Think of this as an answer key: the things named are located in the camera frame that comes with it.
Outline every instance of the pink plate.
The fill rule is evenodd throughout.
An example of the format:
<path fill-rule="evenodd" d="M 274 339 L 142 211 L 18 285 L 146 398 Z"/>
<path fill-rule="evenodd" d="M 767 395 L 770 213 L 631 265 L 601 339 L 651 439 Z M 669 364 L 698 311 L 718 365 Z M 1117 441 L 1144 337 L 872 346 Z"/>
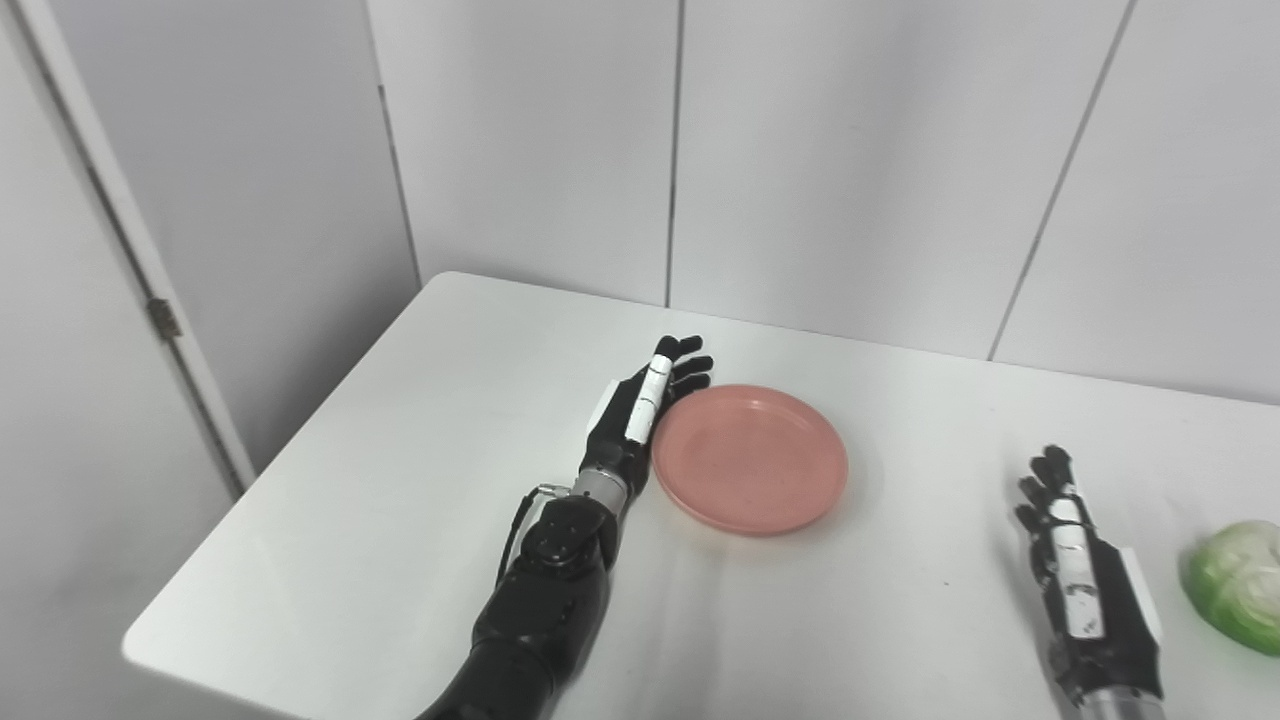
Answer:
<path fill-rule="evenodd" d="M 676 505 L 748 536 L 822 518 L 849 475 L 845 445 L 820 413 L 756 386 L 718 386 L 677 402 L 658 425 L 653 465 Z"/>

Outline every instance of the robotic arm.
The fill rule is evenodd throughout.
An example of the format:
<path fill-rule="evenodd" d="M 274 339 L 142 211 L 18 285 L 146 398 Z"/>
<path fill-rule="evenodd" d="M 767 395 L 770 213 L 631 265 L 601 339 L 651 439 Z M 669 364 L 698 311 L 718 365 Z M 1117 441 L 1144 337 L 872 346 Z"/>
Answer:
<path fill-rule="evenodd" d="M 1158 625 L 1137 559 L 1098 538 L 1057 446 L 1032 460 L 1015 509 L 1030 533 L 1053 642 L 1050 665 L 1084 720 L 1165 720 Z"/>
<path fill-rule="evenodd" d="M 538 720 L 577 671 L 604 618 L 623 515 L 649 479 L 652 430 L 673 402 L 710 384 L 710 357 L 677 364 L 701 346 L 700 337 L 663 337 L 649 364 L 617 383 L 573 488 L 543 489 L 556 498 L 509 566 L 503 553 L 471 655 L 417 720 Z M 538 492 L 521 505 L 512 536 Z"/>

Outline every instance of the door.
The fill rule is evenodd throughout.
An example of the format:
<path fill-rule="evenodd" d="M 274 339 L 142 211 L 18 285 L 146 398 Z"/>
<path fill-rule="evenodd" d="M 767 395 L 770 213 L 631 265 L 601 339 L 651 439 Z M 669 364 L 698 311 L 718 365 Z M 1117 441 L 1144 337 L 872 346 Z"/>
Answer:
<path fill-rule="evenodd" d="M 0 717 L 259 717 L 120 655 L 230 495 L 8 3 L 0 109 Z"/>

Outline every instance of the cabbage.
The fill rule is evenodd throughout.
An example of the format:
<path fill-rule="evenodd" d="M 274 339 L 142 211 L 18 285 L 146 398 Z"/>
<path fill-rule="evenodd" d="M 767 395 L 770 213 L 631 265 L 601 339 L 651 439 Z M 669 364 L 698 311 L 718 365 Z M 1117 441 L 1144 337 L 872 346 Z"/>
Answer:
<path fill-rule="evenodd" d="M 1280 527 L 1249 520 L 1222 529 L 1192 555 L 1184 585 L 1211 625 L 1280 656 Z"/>

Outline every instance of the white table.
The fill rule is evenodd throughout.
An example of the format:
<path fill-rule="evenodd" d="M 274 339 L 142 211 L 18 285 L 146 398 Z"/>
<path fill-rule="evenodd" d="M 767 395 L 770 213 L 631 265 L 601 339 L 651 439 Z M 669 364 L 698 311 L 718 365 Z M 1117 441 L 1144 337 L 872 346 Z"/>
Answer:
<path fill-rule="evenodd" d="M 850 488 L 818 524 L 753 539 L 650 483 L 556 720 L 1057 717 L 1010 511 L 1046 442 L 1143 560 L 1170 720 L 1280 714 L 1280 661 L 1201 621 L 1176 577 L 1199 533 L 1280 514 L 1280 409 L 462 274 L 396 320 L 125 655 L 302 717 L 413 717 L 467 653 L 518 498 L 572 479 L 600 391 L 662 333 L 701 333 L 718 383 L 824 413 Z"/>

